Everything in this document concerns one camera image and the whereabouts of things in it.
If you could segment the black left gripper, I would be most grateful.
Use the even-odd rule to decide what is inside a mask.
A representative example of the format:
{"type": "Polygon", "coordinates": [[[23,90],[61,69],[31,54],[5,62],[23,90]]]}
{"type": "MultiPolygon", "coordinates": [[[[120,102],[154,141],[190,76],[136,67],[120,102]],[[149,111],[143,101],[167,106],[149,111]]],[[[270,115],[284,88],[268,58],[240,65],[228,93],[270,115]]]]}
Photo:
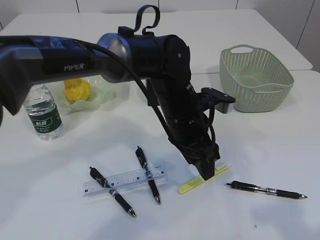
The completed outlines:
{"type": "Polygon", "coordinates": [[[161,86],[159,105],[169,129],[169,141],[207,181],[215,175],[215,163],[221,158],[212,126],[215,105],[207,93],[188,87],[161,86]]]}

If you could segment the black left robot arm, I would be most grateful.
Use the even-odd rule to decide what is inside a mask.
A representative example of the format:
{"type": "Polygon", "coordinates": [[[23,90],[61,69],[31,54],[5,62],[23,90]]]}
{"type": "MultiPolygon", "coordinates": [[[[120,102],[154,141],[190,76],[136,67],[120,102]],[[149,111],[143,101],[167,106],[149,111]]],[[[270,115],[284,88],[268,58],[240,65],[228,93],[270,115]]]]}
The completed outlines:
{"type": "Polygon", "coordinates": [[[219,146],[212,126],[215,102],[207,88],[191,84],[190,49],[176,35],[114,34],[130,54],[110,48],[110,34],[97,43],[58,36],[6,35],[0,38],[0,108],[16,115],[35,85],[102,76],[110,83],[134,81],[151,103],[168,140],[203,179],[215,175],[219,146]]]}

